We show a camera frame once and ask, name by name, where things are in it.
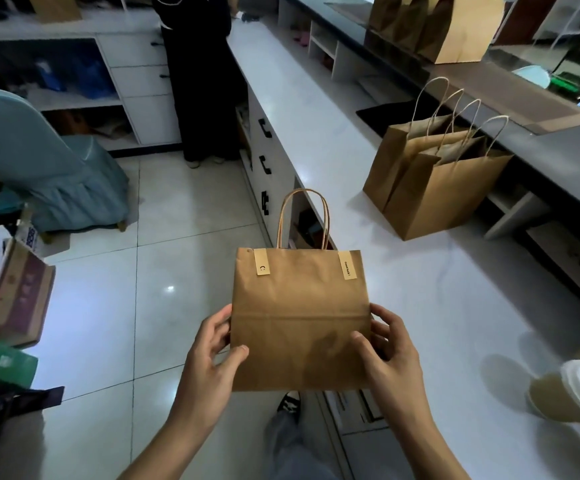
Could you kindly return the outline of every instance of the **hand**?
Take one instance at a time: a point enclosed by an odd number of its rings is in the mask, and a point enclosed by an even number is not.
[[[232,381],[238,366],[247,358],[249,349],[238,346],[230,350],[221,365],[214,365],[216,355],[230,343],[232,305],[206,318],[201,323],[194,344],[187,353],[174,404],[166,425],[182,429],[205,441],[228,404]]]
[[[402,428],[432,419],[419,353],[399,316],[374,303],[370,311],[387,325],[373,320],[369,341],[358,331],[352,332],[352,340],[366,366],[374,400],[398,435]]]

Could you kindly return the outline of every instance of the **shoe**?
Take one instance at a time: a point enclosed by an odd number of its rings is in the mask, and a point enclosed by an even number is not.
[[[290,413],[296,423],[299,423],[299,417],[301,416],[301,395],[299,391],[290,391],[283,396],[279,407],[276,412],[285,411]]]

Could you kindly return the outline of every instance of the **chair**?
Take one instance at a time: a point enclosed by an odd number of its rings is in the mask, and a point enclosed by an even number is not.
[[[0,90],[0,182],[34,209],[39,232],[117,224],[128,178],[92,136],[59,136],[25,99]]]
[[[550,86],[550,74],[541,66],[521,67],[512,72],[544,89]]]

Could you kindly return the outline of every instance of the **person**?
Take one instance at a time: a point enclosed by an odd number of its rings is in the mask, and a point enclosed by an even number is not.
[[[398,439],[417,480],[469,480],[432,418],[419,354],[403,320],[382,306],[371,312],[370,340],[354,332],[351,340],[366,367],[373,397]],[[174,404],[165,425],[119,480],[176,480],[219,420],[230,399],[246,346],[234,347],[227,359],[214,357],[229,343],[231,305],[201,324],[187,354]],[[279,405],[265,434],[270,454],[269,480],[336,480],[303,445],[297,427],[300,396],[290,392]]]
[[[152,6],[161,20],[185,162],[198,168],[210,156],[216,163],[240,159],[235,99],[244,89],[227,41],[229,0],[152,0]]]

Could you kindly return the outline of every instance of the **black drawer handle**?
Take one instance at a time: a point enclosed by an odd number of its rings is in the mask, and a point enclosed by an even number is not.
[[[263,134],[265,135],[266,138],[271,138],[272,137],[272,133],[270,133],[270,131],[268,131],[265,128],[263,128],[263,125],[265,125],[265,120],[263,118],[261,118],[260,120],[258,120],[258,125],[261,126],[261,131],[263,132]]]
[[[263,191],[261,193],[261,210],[263,210],[264,216],[269,216],[270,212],[267,209],[267,203],[270,202],[270,198],[267,196],[267,192]]]
[[[263,171],[266,175],[272,175],[272,170],[265,166],[265,157],[261,155],[258,160],[261,162],[261,166],[263,167]]]

